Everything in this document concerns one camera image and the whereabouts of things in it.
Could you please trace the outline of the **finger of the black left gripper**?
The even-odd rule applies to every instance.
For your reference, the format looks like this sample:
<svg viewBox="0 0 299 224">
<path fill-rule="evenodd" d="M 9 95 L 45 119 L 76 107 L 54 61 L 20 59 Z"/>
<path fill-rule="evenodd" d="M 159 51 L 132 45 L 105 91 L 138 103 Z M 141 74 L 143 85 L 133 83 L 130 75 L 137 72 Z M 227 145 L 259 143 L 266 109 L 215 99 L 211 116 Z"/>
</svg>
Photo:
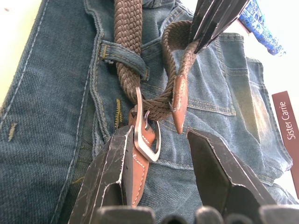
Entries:
<svg viewBox="0 0 299 224">
<path fill-rule="evenodd" d="M 198 0 L 190 28 L 189 43 L 199 41 L 194 50 L 198 53 L 202 48 L 205 32 L 221 5 L 220 0 Z"/>
<path fill-rule="evenodd" d="M 214 41 L 228 26 L 230 26 L 236 19 L 239 18 L 241 12 L 249 3 L 248 0 L 220 0 L 221 5 L 211 21 L 208 30 L 204 34 L 202 46 L 200 50 L 207 48 L 207 46 Z"/>
</svg>

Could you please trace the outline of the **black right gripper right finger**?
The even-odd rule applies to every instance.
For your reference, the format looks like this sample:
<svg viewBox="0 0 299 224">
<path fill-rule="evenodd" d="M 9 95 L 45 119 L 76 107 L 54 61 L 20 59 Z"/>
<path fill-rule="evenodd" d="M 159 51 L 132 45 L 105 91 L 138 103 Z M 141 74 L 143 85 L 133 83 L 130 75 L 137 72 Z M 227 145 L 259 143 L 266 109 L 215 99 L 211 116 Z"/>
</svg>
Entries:
<svg viewBox="0 0 299 224">
<path fill-rule="evenodd" d="M 215 208 L 224 219 L 259 221 L 260 207 L 277 204 L 255 172 L 221 138 L 194 129 L 186 135 L 204 206 Z"/>
</svg>

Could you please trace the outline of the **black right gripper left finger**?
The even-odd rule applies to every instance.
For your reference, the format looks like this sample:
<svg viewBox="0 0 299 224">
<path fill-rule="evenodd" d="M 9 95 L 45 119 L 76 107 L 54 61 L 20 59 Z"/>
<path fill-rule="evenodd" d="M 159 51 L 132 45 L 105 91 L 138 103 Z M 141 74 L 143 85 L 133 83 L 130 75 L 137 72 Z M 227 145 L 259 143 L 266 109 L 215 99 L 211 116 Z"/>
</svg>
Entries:
<svg viewBox="0 0 299 224">
<path fill-rule="evenodd" d="M 117 129 L 88 167 L 70 224 L 118 224 L 133 187 L 132 126 Z"/>
</svg>

